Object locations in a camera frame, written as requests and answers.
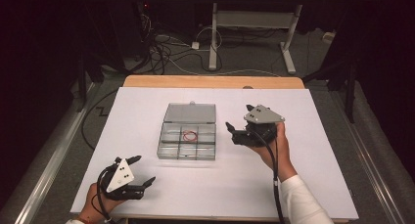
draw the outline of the floor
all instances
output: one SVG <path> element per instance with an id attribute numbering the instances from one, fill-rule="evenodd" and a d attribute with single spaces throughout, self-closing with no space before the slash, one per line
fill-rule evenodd
<path id="1" fill-rule="evenodd" d="M 138 72 L 289 76 L 277 45 L 284 40 L 285 31 L 260 29 L 222 32 L 218 71 L 206 70 L 208 52 L 188 51 L 189 47 L 183 45 L 179 38 L 160 36 L 157 39 L 163 42 L 162 51 L 170 54 L 170 63 L 164 67 L 161 64 L 156 67 L 148 64 Z M 306 35 L 295 35 L 290 49 L 298 70 L 294 76 L 304 77 L 319 70 L 330 48 L 321 40 L 323 34 L 323 31 L 315 30 Z M 208 31 L 207 34 L 201 34 L 198 40 L 201 42 L 200 50 L 208 49 L 207 37 Z M 155 65 L 158 55 L 154 54 L 153 58 Z M 128 67 L 137 64 L 132 57 L 126 58 L 125 62 Z M 82 112 L 76 112 L 78 102 L 73 102 L 6 207 L 1 210 L 0 223 L 65 223 L 73 217 L 69 213 L 71 204 L 93 154 L 92 149 L 105 125 L 106 113 L 111 110 L 114 91 L 122 86 L 125 78 L 110 67 L 103 67 L 103 73 L 103 83 L 90 85 L 89 101 Z M 358 211 L 360 218 L 351 223 L 410 223 L 415 220 L 415 188 L 412 179 L 394 154 L 358 83 L 353 109 L 354 124 L 348 122 L 343 111 L 344 91 L 329 92 L 325 84 L 324 80 L 313 80 L 305 83 L 305 86 L 313 97 Z M 37 184 L 42 184 L 45 189 L 31 200 Z M 32 203 L 27 201 L 38 203 L 38 207 L 29 205 Z M 26 220 L 19 217 L 24 210 L 29 213 Z M 137 223 L 200 222 L 143 219 Z"/>

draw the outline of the open box lid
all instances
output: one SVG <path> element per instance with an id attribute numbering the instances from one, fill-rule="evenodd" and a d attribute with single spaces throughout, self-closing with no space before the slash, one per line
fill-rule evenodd
<path id="1" fill-rule="evenodd" d="M 216 123 L 216 106 L 213 104 L 169 104 L 164 123 Z"/>

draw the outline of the gray carpet floor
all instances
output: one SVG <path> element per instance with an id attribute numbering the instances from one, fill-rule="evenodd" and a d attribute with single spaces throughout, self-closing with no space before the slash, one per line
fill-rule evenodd
<path id="1" fill-rule="evenodd" d="M 208 66 L 208 52 L 193 51 L 171 56 L 174 63 L 170 62 L 164 67 L 164 74 L 227 74 L 227 75 L 280 75 L 289 76 L 285 69 L 283 58 L 278 47 L 280 41 L 284 41 L 286 33 L 277 30 L 269 37 L 263 36 L 265 31 L 256 32 L 256 36 L 246 35 L 245 39 L 239 33 L 223 31 L 223 42 L 218 49 L 221 69 L 216 72 L 205 71 L 201 67 Z M 325 54 L 330 45 L 321 41 L 323 32 L 315 30 L 306 35 L 296 34 L 291 46 L 296 69 L 295 76 L 303 77 L 320 68 Z M 181 43 L 170 39 L 168 42 Z M 187 50 L 187 47 L 167 45 L 165 51 L 178 53 Z M 202 46 L 201 50 L 208 49 L 208 45 Z M 129 67 L 137 62 L 133 58 L 125 59 Z M 139 71 L 150 70 L 151 66 L 141 68 Z M 91 100 L 94 103 L 100 101 L 108 93 L 122 86 L 124 76 L 117 74 L 108 67 L 104 67 L 105 80 L 98 87 L 96 97 Z M 160 74 L 162 69 L 146 72 L 146 74 Z M 356 86 L 356 99 L 354 104 L 355 123 L 350 124 L 342 111 L 342 99 L 344 94 L 340 92 L 329 92 L 325 81 L 310 81 L 306 88 L 311 92 L 315 106 L 332 145 L 335 156 L 339 162 L 346 184 L 350 189 L 352 199 L 359 214 L 359 219 L 352 221 L 358 224 L 372 223 L 411 223 L 415 220 L 415 188 L 393 149 L 383 134 L 376 117 L 370 111 L 364 98 L 364 93 L 358 83 Z M 103 107 L 104 112 L 109 112 L 114 102 L 115 94 L 105 98 L 97 107 Z M 75 106 L 69 109 L 69 115 Z M 17 187 L 9 202 L 0 212 L 0 223 L 15 223 L 21 213 L 27 198 L 30 196 L 36 182 L 46 167 L 53 152 L 59 146 L 60 136 L 65 134 L 65 127 L 70 122 L 70 117 L 64 117 L 62 123 L 57 127 L 51 139 L 32 163 L 29 171 Z M 50 190 L 39 207 L 31 223 L 65 223 L 73 217 L 69 213 L 78 186 L 87 168 L 93 151 L 88 147 L 86 141 L 94 147 L 101 135 L 107 118 L 100 116 L 100 110 L 93 109 L 87 115 L 83 127 L 78 128 L 69 151 L 59 169 Z M 386 211 L 388 208 L 381 202 L 376 180 L 371 178 L 371 170 L 364 163 L 364 157 L 359 154 L 356 146 L 356 138 L 350 132 L 354 129 L 358 132 L 358 142 L 365 146 L 370 158 L 376 164 L 383 184 L 389 192 L 390 197 L 398 208 L 395 216 L 401 219 L 393 222 L 393 218 Z M 85 138 L 82 137 L 81 128 L 84 130 Z M 137 223 L 201 223 L 202 221 L 178 221 L 178 220 L 139 220 Z"/>

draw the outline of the person's arm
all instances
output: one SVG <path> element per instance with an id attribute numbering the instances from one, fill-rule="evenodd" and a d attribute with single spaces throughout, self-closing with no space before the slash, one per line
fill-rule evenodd
<path id="1" fill-rule="evenodd" d="M 94 183 L 89 187 L 88 194 L 86 195 L 85 206 L 82 208 L 79 215 L 73 218 L 72 220 L 69 220 L 67 224 L 83 224 L 83 223 L 84 224 L 95 224 L 95 223 L 99 223 L 100 221 L 103 221 L 105 218 L 100 213 L 101 208 L 98 203 L 98 198 L 96 195 L 97 195 L 97 184 Z M 113 201 L 113 200 L 107 199 L 102 193 L 101 193 L 101 198 L 102 198 L 103 205 L 107 213 L 110 213 L 116 206 L 125 202 L 125 201 Z"/>
<path id="2" fill-rule="evenodd" d="M 277 158 L 281 195 L 291 223 L 333 223 L 327 212 L 297 175 L 290 160 L 290 148 L 285 131 L 285 124 L 283 122 L 277 123 L 277 140 L 270 143 L 269 147 Z M 271 155 L 265 147 L 250 148 L 260 155 L 266 165 L 273 169 Z"/>

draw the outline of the transparent plastic container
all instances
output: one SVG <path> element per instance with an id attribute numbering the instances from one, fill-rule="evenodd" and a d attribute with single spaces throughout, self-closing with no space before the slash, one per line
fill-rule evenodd
<path id="1" fill-rule="evenodd" d="M 215 105 L 169 104 L 161 127 L 158 157 L 215 160 L 215 123 Z"/>

